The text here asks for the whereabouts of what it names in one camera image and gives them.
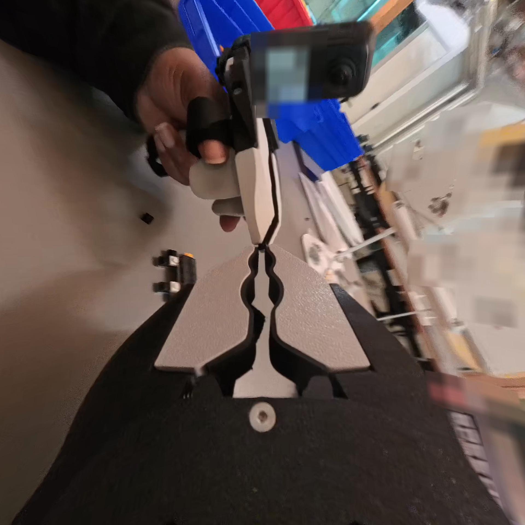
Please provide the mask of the lego car box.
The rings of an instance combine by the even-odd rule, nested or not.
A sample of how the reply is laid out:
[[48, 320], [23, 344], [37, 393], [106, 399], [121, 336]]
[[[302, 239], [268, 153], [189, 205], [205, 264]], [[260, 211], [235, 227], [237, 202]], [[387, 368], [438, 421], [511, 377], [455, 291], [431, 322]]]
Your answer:
[[511, 524], [524, 524], [524, 398], [474, 374], [426, 372], [470, 466]]

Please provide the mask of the small lego subassembly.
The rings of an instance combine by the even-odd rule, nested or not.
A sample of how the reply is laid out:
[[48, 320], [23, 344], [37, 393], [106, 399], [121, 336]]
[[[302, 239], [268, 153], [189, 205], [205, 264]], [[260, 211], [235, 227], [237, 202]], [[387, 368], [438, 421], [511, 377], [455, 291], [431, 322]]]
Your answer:
[[153, 292], [171, 298], [186, 285], [194, 285], [197, 280], [196, 261], [190, 253], [175, 250], [162, 251], [152, 259], [156, 268], [163, 270], [163, 280], [154, 282]]

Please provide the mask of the red plastic storage bin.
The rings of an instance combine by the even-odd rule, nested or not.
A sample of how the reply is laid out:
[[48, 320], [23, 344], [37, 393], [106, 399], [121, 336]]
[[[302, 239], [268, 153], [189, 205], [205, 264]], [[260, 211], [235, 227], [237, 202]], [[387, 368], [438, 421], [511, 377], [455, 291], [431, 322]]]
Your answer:
[[256, 1], [256, 3], [276, 30], [314, 25], [304, 1]]

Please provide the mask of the white paper bag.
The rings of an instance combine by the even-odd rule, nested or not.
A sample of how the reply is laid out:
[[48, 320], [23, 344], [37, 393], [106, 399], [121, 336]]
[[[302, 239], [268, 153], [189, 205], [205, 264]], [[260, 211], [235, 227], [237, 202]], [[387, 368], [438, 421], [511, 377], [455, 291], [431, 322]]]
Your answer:
[[340, 252], [345, 247], [345, 243], [341, 238], [339, 229], [325, 206], [317, 188], [305, 174], [299, 173], [299, 179], [304, 189], [308, 205], [312, 214], [313, 221], [316, 225], [320, 239], [333, 252]]
[[362, 243], [363, 233], [339, 188], [329, 181], [320, 180], [317, 182], [317, 189], [345, 242], [351, 247]]

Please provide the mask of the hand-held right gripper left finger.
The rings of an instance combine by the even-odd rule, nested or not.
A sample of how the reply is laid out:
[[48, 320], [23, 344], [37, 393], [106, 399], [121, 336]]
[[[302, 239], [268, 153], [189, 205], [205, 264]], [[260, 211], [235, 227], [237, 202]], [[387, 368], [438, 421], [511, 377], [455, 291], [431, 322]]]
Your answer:
[[259, 253], [247, 246], [199, 278], [155, 367], [196, 375], [244, 375], [252, 369], [264, 315], [253, 306]]

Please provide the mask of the blue plastic storage bin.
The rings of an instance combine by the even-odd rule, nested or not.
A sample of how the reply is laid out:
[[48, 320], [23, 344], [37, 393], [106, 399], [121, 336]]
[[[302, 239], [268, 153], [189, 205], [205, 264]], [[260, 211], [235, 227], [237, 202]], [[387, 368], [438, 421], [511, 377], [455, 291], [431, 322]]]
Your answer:
[[275, 124], [280, 141], [296, 142], [324, 171], [364, 155], [338, 100], [283, 104], [279, 111]]
[[193, 49], [215, 78], [221, 49], [242, 35], [273, 30], [255, 1], [179, 1], [177, 9]]

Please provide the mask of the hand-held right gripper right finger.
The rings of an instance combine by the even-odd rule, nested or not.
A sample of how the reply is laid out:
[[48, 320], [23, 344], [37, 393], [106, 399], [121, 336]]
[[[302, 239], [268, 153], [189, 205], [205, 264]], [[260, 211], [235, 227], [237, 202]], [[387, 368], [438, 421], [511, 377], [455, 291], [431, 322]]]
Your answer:
[[367, 358], [331, 285], [301, 259], [266, 247], [270, 361], [279, 373], [367, 370]]

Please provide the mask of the person's left hand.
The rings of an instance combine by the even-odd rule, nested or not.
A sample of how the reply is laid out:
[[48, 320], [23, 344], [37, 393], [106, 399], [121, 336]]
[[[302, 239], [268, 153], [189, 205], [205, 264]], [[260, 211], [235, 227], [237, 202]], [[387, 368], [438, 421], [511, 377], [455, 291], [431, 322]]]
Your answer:
[[161, 53], [136, 95], [136, 114], [153, 136], [164, 169], [183, 185], [189, 185], [189, 171], [197, 158], [187, 151], [179, 132], [186, 129], [187, 107], [197, 97], [228, 110], [223, 88], [198, 55], [185, 48]]

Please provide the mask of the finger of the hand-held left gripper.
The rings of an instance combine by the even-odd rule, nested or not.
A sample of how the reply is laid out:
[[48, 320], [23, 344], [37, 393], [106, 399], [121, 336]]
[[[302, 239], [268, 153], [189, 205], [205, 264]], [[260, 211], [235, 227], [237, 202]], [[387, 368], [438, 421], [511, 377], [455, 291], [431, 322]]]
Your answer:
[[279, 166], [277, 160], [277, 151], [279, 149], [279, 139], [277, 134], [277, 128], [275, 122], [272, 119], [263, 119], [265, 127], [265, 133], [268, 143], [269, 160], [268, 167], [270, 172], [270, 179], [272, 183], [272, 204], [274, 217], [268, 228], [265, 239], [263, 241], [264, 246], [271, 245], [281, 226], [282, 222], [282, 196], [281, 196], [281, 180], [279, 173]]
[[256, 119], [256, 132], [258, 145], [235, 155], [241, 203], [255, 246], [268, 243], [275, 218], [275, 155], [270, 150], [264, 119]]

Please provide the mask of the person's left forearm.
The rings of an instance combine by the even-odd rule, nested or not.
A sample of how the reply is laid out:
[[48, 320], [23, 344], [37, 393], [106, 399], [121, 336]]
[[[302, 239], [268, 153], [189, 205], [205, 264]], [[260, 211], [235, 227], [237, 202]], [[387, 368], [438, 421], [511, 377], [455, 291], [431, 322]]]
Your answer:
[[191, 48], [170, 1], [1, 1], [1, 40], [76, 74], [136, 122], [155, 58]]

